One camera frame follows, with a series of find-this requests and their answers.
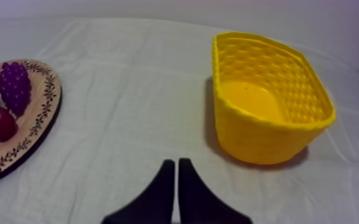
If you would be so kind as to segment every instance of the white tablecloth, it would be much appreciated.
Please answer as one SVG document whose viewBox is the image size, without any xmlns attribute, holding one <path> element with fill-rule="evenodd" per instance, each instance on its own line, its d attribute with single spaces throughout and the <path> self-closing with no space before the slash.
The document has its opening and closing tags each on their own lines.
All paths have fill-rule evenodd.
<svg viewBox="0 0 359 224">
<path fill-rule="evenodd" d="M 99 223 L 165 158 L 180 157 L 257 224 L 359 223 L 359 74 L 290 43 L 338 118 L 288 166 L 245 165 L 219 150 L 212 126 L 211 39 L 222 31 L 123 18 L 0 21 L 0 61 L 44 61 L 64 92 L 43 145 L 0 180 L 0 224 Z"/>
</svg>

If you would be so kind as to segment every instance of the purple grapes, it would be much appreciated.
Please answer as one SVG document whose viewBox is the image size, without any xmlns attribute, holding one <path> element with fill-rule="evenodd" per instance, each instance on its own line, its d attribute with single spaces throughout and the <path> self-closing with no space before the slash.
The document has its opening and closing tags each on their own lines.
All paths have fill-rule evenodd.
<svg viewBox="0 0 359 224">
<path fill-rule="evenodd" d="M 30 80 L 22 64 L 4 63 L 0 72 L 0 94 L 3 102 L 17 117 L 24 114 L 30 102 Z"/>
</svg>

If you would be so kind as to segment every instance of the plastic basket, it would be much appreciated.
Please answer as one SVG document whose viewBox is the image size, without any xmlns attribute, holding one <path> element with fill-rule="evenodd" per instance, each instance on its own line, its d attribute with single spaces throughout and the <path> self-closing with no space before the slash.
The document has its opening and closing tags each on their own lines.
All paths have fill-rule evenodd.
<svg viewBox="0 0 359 224">
<path fill-rule="evenodd" d="M 222 33 L 213 42 L 218 140 L 255 164 L 289 160 L 335 120 L 335 108 L 304 56 L 276 41 Z"/>
</svg>

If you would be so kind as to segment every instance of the wall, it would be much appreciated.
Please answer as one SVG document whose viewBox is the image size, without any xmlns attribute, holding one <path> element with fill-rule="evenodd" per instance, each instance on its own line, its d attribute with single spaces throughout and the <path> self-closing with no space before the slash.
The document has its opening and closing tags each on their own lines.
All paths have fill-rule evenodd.
<svg viewBox="0 0 359 224">
<path fill-rule="evenodd" d="M 0 18 L 141 17 L 260 33 L 359 69 L 359 0 L 0 0 Z"/>
</svg>

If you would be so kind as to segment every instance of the round wooden tray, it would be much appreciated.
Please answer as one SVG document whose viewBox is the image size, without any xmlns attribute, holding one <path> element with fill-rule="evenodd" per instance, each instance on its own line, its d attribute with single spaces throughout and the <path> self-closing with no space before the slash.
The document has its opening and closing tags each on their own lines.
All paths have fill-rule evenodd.
<svg viewBox="0 0 359 224">
<path fill-rule="evenodd" d="M 35 60 L 12 60 L 25 66 L 32 85 L 31 101 L 17 119 L 18 131 L 7 142 L 0 142 L 0 176 L 18 164 L 42 136 L 54 118 L 61 99 L 61 84 L 54 71 Z"/>
</svg>

